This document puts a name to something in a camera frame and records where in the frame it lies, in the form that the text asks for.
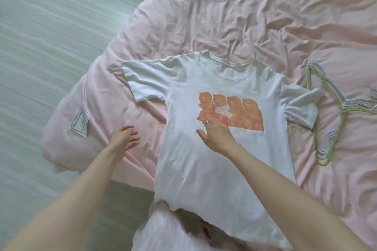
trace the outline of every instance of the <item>orange graphic print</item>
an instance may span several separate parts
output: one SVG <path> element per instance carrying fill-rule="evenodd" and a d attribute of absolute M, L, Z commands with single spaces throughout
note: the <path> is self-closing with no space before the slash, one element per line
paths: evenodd
<path fill-rule="evenodd" d="M 213 117 L 229 127 L 264 131 L 262 113 L 253 99 L 200 92 L 199 100 L 202 111 L 197 120 Z"/>

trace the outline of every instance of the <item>white t-shirt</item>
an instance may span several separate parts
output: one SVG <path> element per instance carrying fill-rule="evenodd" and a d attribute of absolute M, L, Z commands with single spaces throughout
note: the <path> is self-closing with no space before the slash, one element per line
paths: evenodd
<path fill-rule="evenodd" d="M 136 101 L 157 97 L 167 107 L 155 201 L 194 212 L 239 239 L 290 249 L 238 169 L 205 146 L 196 129 L 205 130 L 202 117 L 219 119 L 249 153 L 296 182 L 286 119 L 311 128 L 323 92 L 290 84 L 256 58 L 229 63 L 208 51 L 122 68 Z"/>

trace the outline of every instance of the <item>wooden floor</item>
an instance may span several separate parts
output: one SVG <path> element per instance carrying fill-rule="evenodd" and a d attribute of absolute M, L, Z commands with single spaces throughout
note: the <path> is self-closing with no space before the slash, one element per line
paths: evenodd
<path fill-rule="evenodd" d="M 0 248 L 77 179 L 41 156 L 44 125 L 143 0 L 0 0 Z M 153 194 L 111 182 L 86 250 L 130 250 Z"/>

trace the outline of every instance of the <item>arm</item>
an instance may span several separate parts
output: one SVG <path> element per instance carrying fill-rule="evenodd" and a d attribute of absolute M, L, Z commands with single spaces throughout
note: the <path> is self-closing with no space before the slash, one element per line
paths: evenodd
<path fill-rule="evenodd" d="M 115 130 L 86 172 L 25 225 L 4 251 L 81 250 L 116 164 L 139 143 L 137 133 L 132 126 Z"/>
<path fill-rule="evenodd" d="M 249 154 L 229 128 L 208 118 L 207 134 L 197 132 L 213 151 L 227 157 L 245 177 L 268 214 L 297 251 L 371 251 L 337 216 L 295 183 Z"/>

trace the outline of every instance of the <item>pink bedsheet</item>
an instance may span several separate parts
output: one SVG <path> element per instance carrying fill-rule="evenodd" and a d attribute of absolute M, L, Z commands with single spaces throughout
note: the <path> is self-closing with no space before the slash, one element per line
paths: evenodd
<path fill-rule="evenodd" d="M 141 144 L 113 179 L 153 190 L 166 110 L 158 101 L 135 104 L 120 62 L 194 51 L 239 62 L 255 56 L 305 85 L 304 66 L 319 63 L 344 96 L 377 89 L 377 0 L 145 0 L 57 107 L 45 130 L 43 156 L 84 171 L 120 125 L 135 125 Z M 315 77 L 315 87 L 322 87 Z M 80 107 L 92 115 L 85 138 L 70 127 Z M 326 134 L 339 111 L 330 93 L 318 105 Z M 316 164 L 311 132 L 290 123 L 298 184 L 377 250 L 377 115 L 351 112 L 326 166 Z"/>

